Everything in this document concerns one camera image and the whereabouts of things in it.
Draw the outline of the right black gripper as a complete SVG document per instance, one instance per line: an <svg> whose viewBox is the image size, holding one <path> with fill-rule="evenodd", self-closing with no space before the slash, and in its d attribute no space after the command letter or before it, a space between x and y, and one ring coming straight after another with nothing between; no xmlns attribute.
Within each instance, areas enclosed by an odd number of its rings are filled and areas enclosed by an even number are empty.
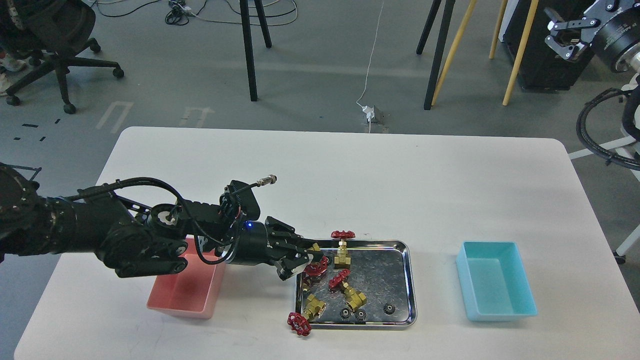
<svg viewBox="0 0 640 360"><path fill-rule="evenodd" d="M587 17L564 21L545 7L550 34L544 42L558 57L577 62L587 48L613 73L640 71L640 10L638 0L597 0Z"/></svg>

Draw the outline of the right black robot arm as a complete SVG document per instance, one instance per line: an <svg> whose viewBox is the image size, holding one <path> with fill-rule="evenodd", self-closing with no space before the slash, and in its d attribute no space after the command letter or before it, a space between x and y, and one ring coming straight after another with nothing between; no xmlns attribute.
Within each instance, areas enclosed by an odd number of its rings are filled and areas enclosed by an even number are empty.
<svg viewBox="0 0 640 360"><path fill-rule="evenodd" d="M549 23L546 45L560 59L576 63L593 55L612 73L639 74L640 12L637 0L595 0L577 19L565 19L551 7L544 9ZM617 98L623 107L619 137L601 141L588 130L588 118L602 103ZM608 88L588 100L580 110L576 135L586 151L607 165L639 170L639 84Z"/></svg>

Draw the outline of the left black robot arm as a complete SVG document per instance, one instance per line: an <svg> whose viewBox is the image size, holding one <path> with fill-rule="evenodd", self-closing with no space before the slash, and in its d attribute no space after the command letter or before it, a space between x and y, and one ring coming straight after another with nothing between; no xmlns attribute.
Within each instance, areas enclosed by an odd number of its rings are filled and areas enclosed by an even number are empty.
<svg viewBox="0 0 640 360"><path fill-rule="evenodd" d="M175 275L188 268L185 252L207 265L267 264L281 280L324 271L329 260L313 239L268 216L259 221L253 189L232 180L217 204L183 198L166 182L134 177L43 197L39 183L0 167L1 255L93 253L120 278Z"/></svg>

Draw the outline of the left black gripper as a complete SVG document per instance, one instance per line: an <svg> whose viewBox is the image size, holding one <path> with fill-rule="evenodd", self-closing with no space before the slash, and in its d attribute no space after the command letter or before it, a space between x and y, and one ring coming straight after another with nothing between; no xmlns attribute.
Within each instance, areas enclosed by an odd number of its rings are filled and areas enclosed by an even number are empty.
<svg viewBox="0 0 640 360"><path fill-rule="evenodd" d="M272 265L285 281L303 273L307 265L322 259L323 255L316 240L302 238L294 227L268 216L264 223L245 221L227 263Z"/></svg>

